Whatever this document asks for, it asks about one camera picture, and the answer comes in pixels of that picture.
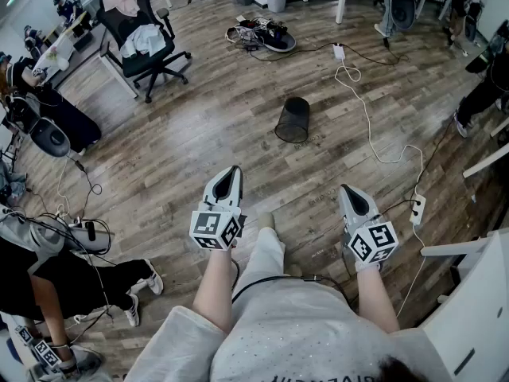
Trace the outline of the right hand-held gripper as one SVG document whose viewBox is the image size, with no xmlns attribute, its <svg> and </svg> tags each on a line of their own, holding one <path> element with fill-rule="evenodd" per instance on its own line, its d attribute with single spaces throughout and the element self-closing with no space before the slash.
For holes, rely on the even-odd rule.
<svg viewBox="0 0 509 382">
<path fill-rule="evenodd" d="M 346 248 L 355 260 L 355 269 L 361 272 L 369 267 L 380 270 L 383 263 L 398 247 L 398 237 L 390 221 L 380 220 L 374 199 L 363 190 L 342 184 L 339 191 L 341 214 L 348 224 L 361 218 L 368 219 L 353 228 L 345 229 Z"/>
</svg>

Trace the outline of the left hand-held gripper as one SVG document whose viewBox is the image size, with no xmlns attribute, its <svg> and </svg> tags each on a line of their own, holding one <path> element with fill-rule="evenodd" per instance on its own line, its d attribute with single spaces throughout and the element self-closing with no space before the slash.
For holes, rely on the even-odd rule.
<svg viewBox="0 0 509 382">
<path fill-rule="evenodd" d="M 197 211 L 192 212 L 189 235 L 202 249 L 228 251 L 243 235 L 243 171 L 230 166 L 219 172 L 204 189 Z"/>
</svg>

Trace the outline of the black mesh waste bin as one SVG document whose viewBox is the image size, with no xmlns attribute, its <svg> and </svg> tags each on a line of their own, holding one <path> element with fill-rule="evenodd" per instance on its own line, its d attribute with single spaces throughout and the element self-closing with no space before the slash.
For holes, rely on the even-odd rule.
<svg viewBox="0 0 509 382">
<path fill-rule="evenodd" d="M 288 98 L 282 108 L 274 133 L 284 142 L 298 144 L 309 136 L 309 103 L 301 97 Z"/>
</svg>

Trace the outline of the person's right forearm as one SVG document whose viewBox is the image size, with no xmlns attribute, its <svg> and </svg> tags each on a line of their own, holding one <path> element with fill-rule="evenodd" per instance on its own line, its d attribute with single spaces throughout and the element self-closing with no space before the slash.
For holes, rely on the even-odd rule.
<svg viewBox="0 0 509 382">
<path fill-rule="evenodd" d="M 386 333 L 400 330 L 394 307 L 376 266 L 366 267 L 357 273 L 359 315 L 376 324 Z"/>
</svg>

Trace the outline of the person's left forearm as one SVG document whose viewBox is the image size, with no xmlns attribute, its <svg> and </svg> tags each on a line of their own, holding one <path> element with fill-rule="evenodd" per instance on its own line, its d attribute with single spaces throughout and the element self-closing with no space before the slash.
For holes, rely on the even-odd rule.
<svg viewBox="0 0 509 382">
<path fill-rule="evenodd" d="M 192 310 L 225 333 L 232 328 L 231 250 L 212 251 Z"/>
</svg>

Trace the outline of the white power strip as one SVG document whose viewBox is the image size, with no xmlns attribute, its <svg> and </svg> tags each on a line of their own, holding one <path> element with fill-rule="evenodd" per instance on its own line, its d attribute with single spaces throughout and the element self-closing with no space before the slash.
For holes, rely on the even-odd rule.
<svg viewBox="0 0 509 382">
<path fill-rule="evenodd" d="M 425 208 L 426 199 L 417 194 L 412 199 L 410 223 L 412 225 L 419 225 L 422 221 L 423 212 Z"/>
</svg>

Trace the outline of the person's light grey trousers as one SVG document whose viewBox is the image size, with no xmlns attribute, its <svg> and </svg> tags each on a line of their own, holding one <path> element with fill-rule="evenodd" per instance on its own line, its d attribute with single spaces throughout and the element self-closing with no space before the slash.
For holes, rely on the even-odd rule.
<svg viewBox="0 0 509 382">
<path fill-rule="evenodd" d="M 279 240 L 276 231 L 269 227 L 262 228 L 235 291 L 257 280 L 283 275 L 285 251 L 286 246 Z"/>
</svg>

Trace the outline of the person's light grey shirt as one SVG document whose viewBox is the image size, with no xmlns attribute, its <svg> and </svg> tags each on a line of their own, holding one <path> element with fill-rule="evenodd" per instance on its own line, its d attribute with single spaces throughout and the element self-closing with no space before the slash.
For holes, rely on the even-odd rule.
<svg viewBox="0 0 509 382">
<path fill-rule="evenodd" d="M 376 382 L 391 359 L 428 382 L 452 382 L 418 330 L 386 333 L 324 286 L 282 280 L 253 288 L 225 333 L 173 308 L 125 382 Z"/>
</svg>

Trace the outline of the black office chair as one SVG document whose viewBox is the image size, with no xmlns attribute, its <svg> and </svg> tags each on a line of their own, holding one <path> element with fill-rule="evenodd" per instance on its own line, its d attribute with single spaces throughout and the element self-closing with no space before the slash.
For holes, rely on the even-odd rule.
<svg viewBox="0 0 509 382">
<path fill-rule="evenodd" d="M 114 38 L 120 50 L 126 38 L 133 33 L 140 25 L 154 24 L 159 27 L 164 38 L 166 46 L 153 56 L 137 55 L 134 58 L 123 58 L 120 60 L 120 67 L 125 77 L 131 78 L 136 88 L 139 87 L 139 81 L 150 78 L 148 88 L 146 89 L 145 102 L 151 103 L 151 92 L 156 79 L 161 74 L 171 75 L 181 79 L 183 84 L 188 83 L 188 79 L 181 72 L 173 71 L 168 67 L 175 60 L 184 57 L 190 59 L 192 54 L 187 51 L 175 53 L 176 48 L 174 40 L 175 33 L 169 22 L 169 10 L 161 8 L 154 11 L 150 0 L 137 0 L 140 10 L 136 17 L 128 17 L 119 13 L 116 9 L 105 11 L 102 0 L 99 0 L 99 10 L 97 19 L 105 26 Z"/>
</svg>

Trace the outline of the white table right edge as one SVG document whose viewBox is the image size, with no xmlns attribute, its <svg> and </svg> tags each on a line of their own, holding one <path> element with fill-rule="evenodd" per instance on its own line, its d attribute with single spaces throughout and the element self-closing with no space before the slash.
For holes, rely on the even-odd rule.
<svg viewBox="0 0 509 382">
<path fill-rule="evenodd" d="M 509 370 L 509 228 L 474 241 L 424 247 L 421 255 L 464 255 L 471 264 L 420 325 L 451 381 L 499 382 Z"/>
</svg>

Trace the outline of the white garment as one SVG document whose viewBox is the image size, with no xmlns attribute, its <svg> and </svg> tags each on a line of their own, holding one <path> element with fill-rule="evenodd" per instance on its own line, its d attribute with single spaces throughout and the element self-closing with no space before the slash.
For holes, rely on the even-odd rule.
<svg viewBox="0 0 509 382">
<path fill-rule="evenodd" d="M 166 46 L 165 38 L 158 26 L 140 25 L 123 43 L 119 52 L 123 58 L 134 58 L 137 55 L 153 56 Z"/>
</svg>

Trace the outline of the white office desk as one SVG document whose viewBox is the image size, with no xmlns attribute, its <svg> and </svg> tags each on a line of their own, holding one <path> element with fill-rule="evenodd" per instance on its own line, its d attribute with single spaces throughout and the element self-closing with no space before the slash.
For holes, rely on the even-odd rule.
<svg viewBox="0 0 509 382">
<path fill-rule="evenodd" d="M 48 57 L 37 62 L 39 68 L 48 71 L 47 81 L 54 88 L 60 89 L 65 84 L 86 79 L 99 84 L 113 80 L 128 96 L 138 98 L 139 90 L 123 75 L 116 44 L 103 25 L 98 25 L 79 39 L 68 33 L 61 34 L 52 46 L 56 48 L 57 60 L 65 59 L 69 63 L 62 70 L 55 60 Z"/>
</svg>

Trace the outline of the white table frame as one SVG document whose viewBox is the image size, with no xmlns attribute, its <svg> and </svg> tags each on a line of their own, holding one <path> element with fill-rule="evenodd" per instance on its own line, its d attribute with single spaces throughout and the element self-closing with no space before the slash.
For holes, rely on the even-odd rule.
<svg viewBox="0 0 509 382">
<path fill-rule="evenodd" d="M 495 138 L 499 133 L 501 133 L 505 128 L 509 127 L 509 116 L 505 118 L 504 121 L 502 121 L 491 133 L 490 137 Z M 496 150 L 493 154 L 490 154 L 480 162 L 476 163 L 474 166 L 466 169 L 462 176 L 464 179 L 471 177 L 475 173 L 480 172 L 481 170 L 487 168 L 494 162 L 498 161 L 503 156 L 509 154 L 509 142 L 504 144 L 502 147 L 500 147 L 498 150 Z"/>
</svg>

